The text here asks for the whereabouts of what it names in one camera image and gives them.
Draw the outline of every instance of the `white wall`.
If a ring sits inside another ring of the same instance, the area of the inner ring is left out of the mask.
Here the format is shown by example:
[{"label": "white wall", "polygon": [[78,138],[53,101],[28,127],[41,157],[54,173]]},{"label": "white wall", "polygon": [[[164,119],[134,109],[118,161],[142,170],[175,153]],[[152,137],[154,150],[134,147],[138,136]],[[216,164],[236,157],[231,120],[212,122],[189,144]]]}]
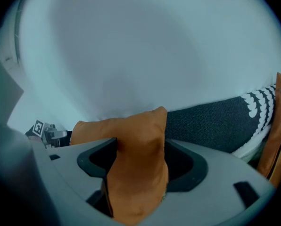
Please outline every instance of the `white wall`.
[{"label": "white wall", "polygon": [[268,86],[281,26],[262,0],[27,0],[20,51],[45,108],[72,129]]},{"label": "white wall", "polygon": [[[3,26],[0,28],[0,63],[10,77],[23,90],[23,94],[18,95],[17,104],[12,105],[15,107],[10,117],[8,115],[7,125],[25,133],[34,125],[37,119],[40,119],[47,123],[56,124],[57,129],[64,129],[58,120],[43,107],[23,67],[18,62],[15,49],[15,18],[18,4],[19,0],[16,0],[6,13]],[[4,103],[1,103],[1,106],[8,108],[8,105]]]},{"label": "white wall", "polygon": [[7,124],[13,108],[22,94],[22,89],[14,82],[0,62],[0,125]]}]

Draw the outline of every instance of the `orange cloth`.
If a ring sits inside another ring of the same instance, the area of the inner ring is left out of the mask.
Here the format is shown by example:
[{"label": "orange cloth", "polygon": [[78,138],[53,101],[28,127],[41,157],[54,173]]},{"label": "orange cloth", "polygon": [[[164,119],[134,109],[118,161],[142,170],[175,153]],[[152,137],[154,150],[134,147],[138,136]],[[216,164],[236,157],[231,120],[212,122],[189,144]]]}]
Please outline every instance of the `orange cloth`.
[{"label": "orange cloth", "polygon": [[167,111],[159,107],[127,117],[99,122],[79,121],[71,144],[117,138],[116,159],[107,174],[114,220],[135,225],[160,204],[168,183],[165,162]]},{"label": "orange cloth", "polygon": [[277,73],[276,105],[269,137],[263,149],[258,172],[278,187],[281,183],[281,74]]}]

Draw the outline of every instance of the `gray surface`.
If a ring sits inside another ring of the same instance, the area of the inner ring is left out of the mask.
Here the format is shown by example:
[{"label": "gray surface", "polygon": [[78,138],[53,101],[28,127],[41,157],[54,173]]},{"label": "gray surface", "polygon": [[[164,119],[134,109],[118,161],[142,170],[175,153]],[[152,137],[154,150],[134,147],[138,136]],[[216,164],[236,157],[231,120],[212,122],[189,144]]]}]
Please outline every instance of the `gray surface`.
[{"label": "gray surface", "polygon": [[73,191],[69,182],[65,181],[58,170],[56,170],[42,143],[33,142],[33,149],[39,172],[58,211],[61,225],[120,225],[98,212]]},{"label": "gray surface", "polygon": [[[141,225],[244,225],[272,196],[271,184],[240,159],[198,145],[175,142],[202,155],[209,166],[208,174],[190,192],[168,193]],[[61,156],[52,161],[42,143],[28,141],[18,132],[0,128],[0,178],[34,205],[35,210],[46,215],[46,220],[54,218],[65,226],[119,225],[85,201],[86,194],[100,183],[97,178],[87,178],[73,165],[81,151],[100,143],[102,141],[50,150],[49,153],[58,152]],[[261,196],[247,210],[232,186],[240,181],[248,181]]]},{"label": "gray surface", "polygon": [[230,154],[186,142],[174,142],[207,160],[207,176],[189,193],[168,193],[141,225],[153,222],[156,225],[216,225],[245,210],[234,183],[248,181],[259,196],[274,190],[264,177]]},{"label": "gray surface", "polygon": [[88,176],[80,169],[76,159],[82,152],[105,141],[107,141],[107,139],[95,141],[93,143],[47,149],[49,155],[56,154],[60,157],[59,159],[53,160],[52,163],[64,180],[84,200],[87,200],[96,190],[100,189],[102,179]]},{"label": "gray surface", "polygon": [[[85,200],[99,189],[101,180],[89,177],[82,171],[76,158],[81,152],[101,142],[48,150],[49,155],[61,157],[54,160],[53,164],[66,183]],[[202,183],[188,193],[168,193],[156,211],[141,225],[175,225],[180,220],[180,224],[216,225],[245,212],[244,204],[233,187],[234,183],[248,181],[259,196],[274,190],[263,176],[228,153],[186,142],[174,142],[202,155],[208,163],[208,174]]]},{"label": "gray surface", "polygon": [[23,90],[16,84],[0,62],[0,125],[7,124],[22,94]]}]

